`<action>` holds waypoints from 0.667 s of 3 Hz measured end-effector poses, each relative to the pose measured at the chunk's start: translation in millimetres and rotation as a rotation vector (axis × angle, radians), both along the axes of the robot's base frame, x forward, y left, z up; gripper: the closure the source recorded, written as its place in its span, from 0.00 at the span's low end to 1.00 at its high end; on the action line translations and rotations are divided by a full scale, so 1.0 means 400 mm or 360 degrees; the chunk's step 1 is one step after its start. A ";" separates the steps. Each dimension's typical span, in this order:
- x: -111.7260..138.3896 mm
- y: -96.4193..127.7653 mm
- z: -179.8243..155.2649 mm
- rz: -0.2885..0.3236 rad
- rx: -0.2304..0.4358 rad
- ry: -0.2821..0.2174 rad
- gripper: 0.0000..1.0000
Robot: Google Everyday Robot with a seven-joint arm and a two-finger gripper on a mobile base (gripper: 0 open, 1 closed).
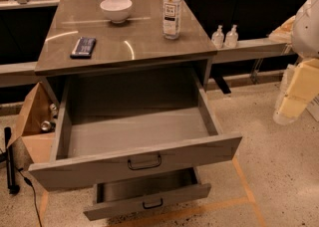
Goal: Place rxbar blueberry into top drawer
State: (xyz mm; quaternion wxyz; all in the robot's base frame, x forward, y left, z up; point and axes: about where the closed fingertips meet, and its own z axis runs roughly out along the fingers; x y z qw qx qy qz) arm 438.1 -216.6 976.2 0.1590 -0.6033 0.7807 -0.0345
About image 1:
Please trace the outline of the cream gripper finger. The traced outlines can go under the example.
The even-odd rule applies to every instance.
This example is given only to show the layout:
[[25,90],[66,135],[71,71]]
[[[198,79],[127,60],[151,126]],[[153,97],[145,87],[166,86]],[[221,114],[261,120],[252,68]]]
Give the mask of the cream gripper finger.
[[273,120],[281,125],[287,125],[295,122],[297,120],[295,103],[287,100],[277,102],[275,105]]

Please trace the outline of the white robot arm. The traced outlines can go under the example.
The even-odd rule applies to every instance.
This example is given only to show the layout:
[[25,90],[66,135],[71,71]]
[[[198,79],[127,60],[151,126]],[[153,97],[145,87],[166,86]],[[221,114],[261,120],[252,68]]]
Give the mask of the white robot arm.
[[283,125],[296,121],[319,94],[319,0],[307,0],[297,11],[291,43],[302,61],[288,65],[281,80],[273,119]]

